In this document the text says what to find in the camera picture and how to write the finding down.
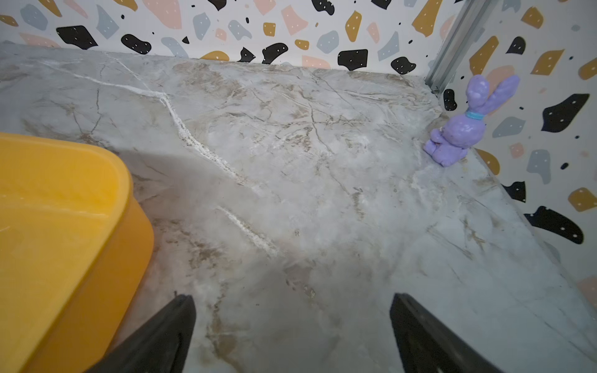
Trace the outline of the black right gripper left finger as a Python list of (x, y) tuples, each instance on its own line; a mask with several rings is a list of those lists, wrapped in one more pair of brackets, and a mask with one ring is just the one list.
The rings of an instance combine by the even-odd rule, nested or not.
[(196, 322), (193, 297), (177, 295), (88, 372), (182, 372)]

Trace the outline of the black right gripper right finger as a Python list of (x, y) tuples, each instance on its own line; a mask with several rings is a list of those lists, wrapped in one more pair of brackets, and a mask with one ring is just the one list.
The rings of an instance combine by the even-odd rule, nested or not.
[(393, 296), (390, 320), (405, 372), (500, 371), (409, 294)]

